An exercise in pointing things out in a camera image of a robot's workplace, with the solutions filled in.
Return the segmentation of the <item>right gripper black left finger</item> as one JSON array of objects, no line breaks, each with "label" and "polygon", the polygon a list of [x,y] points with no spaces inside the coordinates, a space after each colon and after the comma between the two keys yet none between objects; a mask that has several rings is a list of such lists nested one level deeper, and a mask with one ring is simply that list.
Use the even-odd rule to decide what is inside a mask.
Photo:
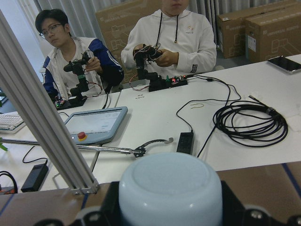
[{"label": "right gripper black left finger", "polygon": [[111,182],[104,201],[96,210],[89,210],[77,219],[78,226],[120,226],[119,182]]}]

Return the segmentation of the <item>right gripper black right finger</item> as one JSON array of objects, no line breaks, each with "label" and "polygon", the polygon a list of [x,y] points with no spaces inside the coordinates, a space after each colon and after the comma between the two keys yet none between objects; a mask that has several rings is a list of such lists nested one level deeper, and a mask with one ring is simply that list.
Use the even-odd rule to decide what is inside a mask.
[{"label": "right gripper black right finger", "polygon": [[293,215],[282,223],[259,208],[247,209],[225,181],[222,185],[223,226],[299,226],[301,216]]}]

